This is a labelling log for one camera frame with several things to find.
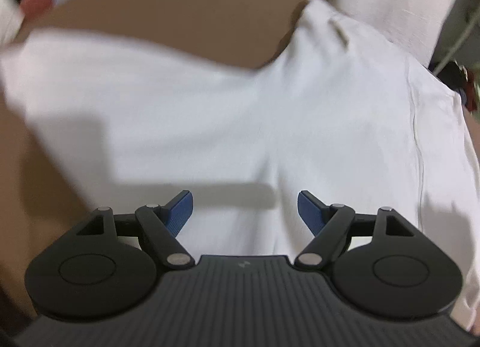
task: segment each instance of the circular pad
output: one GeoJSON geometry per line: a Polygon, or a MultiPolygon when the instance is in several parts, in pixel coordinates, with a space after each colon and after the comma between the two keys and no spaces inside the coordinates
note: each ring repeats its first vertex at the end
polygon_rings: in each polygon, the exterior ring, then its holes
{"type": "Polygon", "coordinates": [[[428,268],[409,256],[388,256],[373,266],[375,276],[383,283],[398,287],[420,285],[428,277],[428,268]]]}
{"type": "Polygon", "coordinates": [[[97,254],[77,255],[59,268],[61,277],[76,285],[93,285],[111,277],[117,266],[109,257],[97,254]]]}

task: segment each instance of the ribbed gray surface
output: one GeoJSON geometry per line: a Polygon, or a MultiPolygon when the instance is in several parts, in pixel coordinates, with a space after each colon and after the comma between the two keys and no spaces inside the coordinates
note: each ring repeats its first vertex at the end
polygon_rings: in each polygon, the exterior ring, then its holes
{"type": "Polygon", "coordinates": [[[466,347],[473,340],[448,317],[402,324],[361,314],[322,275],[298,272],[285,257],[215,256],[168,273],[121,316],[94,324],[40,317],[17,338],[23,347],[466,347]]]}

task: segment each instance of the brown cardboard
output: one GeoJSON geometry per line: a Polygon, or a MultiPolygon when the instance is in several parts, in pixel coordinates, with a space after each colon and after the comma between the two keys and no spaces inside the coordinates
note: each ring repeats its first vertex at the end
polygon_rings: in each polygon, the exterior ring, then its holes
{"type": "MultiPolygon", "coordinates": [[[[306,0],[69,0],[35,27],[87,29],[164,44],[220,63],[259,68],[290,39],[306,0]]],[[[86,208],[22,120],[0,101],[0,283],[34,314],[25,269],[86,208]]]]}

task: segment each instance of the white t-shirt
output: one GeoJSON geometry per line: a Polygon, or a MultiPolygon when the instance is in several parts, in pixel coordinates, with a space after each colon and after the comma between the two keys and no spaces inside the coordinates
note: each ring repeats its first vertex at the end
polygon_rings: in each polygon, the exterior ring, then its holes
{"type": "Polygon", "coordinates": [[[92,208],[194,212],[178,240],[201,254],[296,256],[312,239],[297,195],[359,213],[390,205],[479,295],[479,166],[460,98],[371,27],[311,0],[260,70],[142,41],[44,31],[4,53],[5,91],[92,208]]]}

